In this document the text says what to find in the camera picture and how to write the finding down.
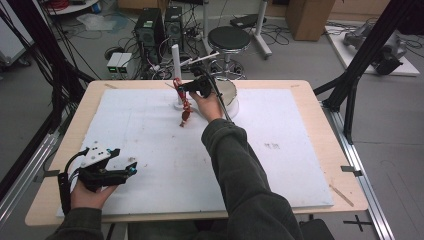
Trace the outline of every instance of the person's left arm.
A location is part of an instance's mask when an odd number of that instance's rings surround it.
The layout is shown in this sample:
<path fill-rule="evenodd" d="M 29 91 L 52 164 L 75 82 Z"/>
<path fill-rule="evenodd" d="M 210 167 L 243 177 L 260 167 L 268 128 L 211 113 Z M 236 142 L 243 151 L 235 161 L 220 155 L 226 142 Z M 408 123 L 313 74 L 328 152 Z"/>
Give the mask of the person's left arm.
<path fill-rule="evenodd" d="M 110 186 L 94 193 L 78 181 L 71 193 L 71 211 L 65 216 L 60 227 L 46 240 L 102 240 L 101 209 L 116 187 Z"/>

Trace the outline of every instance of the black stool seat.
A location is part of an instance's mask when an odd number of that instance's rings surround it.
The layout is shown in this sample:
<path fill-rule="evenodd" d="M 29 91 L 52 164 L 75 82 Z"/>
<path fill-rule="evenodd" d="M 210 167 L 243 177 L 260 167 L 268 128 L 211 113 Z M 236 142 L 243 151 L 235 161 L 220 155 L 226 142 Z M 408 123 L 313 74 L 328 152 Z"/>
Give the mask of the black stool seat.
<path fill-rule="evenodd" d="M 209 45 L 214 50 L 242 50 L 250 43 L 250 35 L 240 28 L 217 27 L 208 34 Z"/>

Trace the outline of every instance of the wooden table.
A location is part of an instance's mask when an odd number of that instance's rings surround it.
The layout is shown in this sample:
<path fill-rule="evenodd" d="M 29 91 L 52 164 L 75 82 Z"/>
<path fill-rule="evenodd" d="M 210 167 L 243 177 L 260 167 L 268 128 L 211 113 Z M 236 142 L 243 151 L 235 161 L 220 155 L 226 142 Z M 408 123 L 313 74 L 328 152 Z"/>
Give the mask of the wooden table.
<path fill-rule="evenodd" d="M 166 89 L 172 81 L 96 81 L 92 82 L 65 134 L 50 166 L 50 170 L 63 171 L 67 161 L 80 151 L 84 136 L 97 111 L 106 89 Z M 349 165 L 340 145 L 325 117 L 311 86 L 300 80 L 239 80 L 234 81 L 238 89 L 290 89 L 298 106 L 305 128 L 309 134 L 324 176 L 330 185 L 334 200 L 332 207 L 294 209 L 295 214 L 363 211 L 367 200 L 353 173 L 342 172 L 341 166 Z M 45 178 L 26 216 L 29 226 L 59 225 L 63 218 L 57 217 L 60 207 L 59 189 L 55 177 Z M 227 213 L 199 212 L 172 214 L 140 214 L 104 216 L 103 222 L 132 222 L 173 219 L 224 218 Z"/>

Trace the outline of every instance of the black metal frame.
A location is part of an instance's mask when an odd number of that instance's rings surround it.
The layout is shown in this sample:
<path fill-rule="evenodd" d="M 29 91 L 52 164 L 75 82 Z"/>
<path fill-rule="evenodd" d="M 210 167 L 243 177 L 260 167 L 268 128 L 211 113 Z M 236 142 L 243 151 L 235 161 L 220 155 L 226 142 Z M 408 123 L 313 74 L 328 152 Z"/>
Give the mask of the black metal frame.
<path fill-rule="evenodd" d="M 391 0 L 346 71 L 333 81 L 314 89 L 315 95 L 319 95 L 334 88 L 330 97 L 323 101 L 324 107 L 332 112 L 338 112 L 347 98 L 343 134 L 349 144 L 353 144 L 352 123 L 359 80 L 417 1 L 422 0 Z"/>

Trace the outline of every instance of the white board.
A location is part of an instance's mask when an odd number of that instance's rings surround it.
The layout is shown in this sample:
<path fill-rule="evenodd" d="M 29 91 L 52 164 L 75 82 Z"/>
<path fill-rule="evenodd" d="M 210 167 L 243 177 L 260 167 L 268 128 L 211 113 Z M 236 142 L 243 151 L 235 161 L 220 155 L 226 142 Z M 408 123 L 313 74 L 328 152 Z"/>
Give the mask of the white board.
<path fill-rule="evenodd" d="M 340 27 L 332 27 L 332 26 L 325 26 L 325 29 L 328 32 L 341 32 L 343 28 Z M 328 35 L 331 43 L 333 44 L 334 49 L 337 52 L 337 55 L 339 56 L 340 61 L 342 62 L 344 68 L 346 69 L 349 64 L 352 62 L 353 57 L 355 57 L 355 54 L 357 53 L 357 50 L 353 46 L 345 46 L 343 44 L 345 33 L 334 35 L 330 34 Z M 399 59 L 400 62 L 403 63 L 403 65 L 400 65 L 397 67 L 392 73 L 389 75 L 395 75 L 395 76 L 418 76 L 420 72 L 406 59 L 405 57 L 401 57 Z M 375 71 L 373 66 L 368 66 L 367 70 L 365 70 L 365 73 L 370 74 L 377 74 L 377 71 Z"/>
<path fill-rule="evenodd" d="M 192 113 L 184 128 L 174 90 L 105 91 L 81 149 L 98 141 L 120 148 L 107 168 L 123 169 L 130 158 L 138 173 L 118 187 L 103 214 L 225 210 L 210 157 L 201 143 L 207 125 Z M 331 206 L 333 200 L 289 90 L 239 89 L 239 113 L 271 190 L 293 207 Z M 72 171 L 80 165 L 75 160 Z"/>

